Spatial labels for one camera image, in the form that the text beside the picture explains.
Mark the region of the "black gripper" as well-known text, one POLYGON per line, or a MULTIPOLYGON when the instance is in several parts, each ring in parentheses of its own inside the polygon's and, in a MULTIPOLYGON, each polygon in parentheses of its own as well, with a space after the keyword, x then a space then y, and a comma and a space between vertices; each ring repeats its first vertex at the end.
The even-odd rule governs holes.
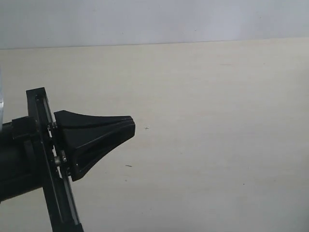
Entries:
MULTIPOLYGON (((45 88, 26 91, 28 115, 5 123, 0 132, 0 200, 43 189, 54 232, 82 232, 69 175, 53 153, 56 136, 45 88)), ((72 181, 83 178, 104 156, 135 135, 131 116, 89 116, 54 112, 64 129, 72 181)))

